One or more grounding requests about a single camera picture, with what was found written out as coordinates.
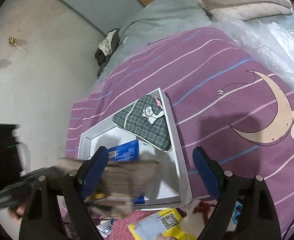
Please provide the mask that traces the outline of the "left hand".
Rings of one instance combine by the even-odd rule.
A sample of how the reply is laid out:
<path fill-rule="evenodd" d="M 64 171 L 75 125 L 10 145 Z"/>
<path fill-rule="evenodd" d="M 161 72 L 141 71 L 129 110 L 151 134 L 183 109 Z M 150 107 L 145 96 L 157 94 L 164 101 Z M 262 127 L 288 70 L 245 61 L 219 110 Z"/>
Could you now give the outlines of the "left hand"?
<path fill-rule="evenodd" d="M 8 208 L 8 213 L 12 219 L 20 221 L 23 217 L 25 209 L 26 209 L 26 204 L 13 206 Z"/>

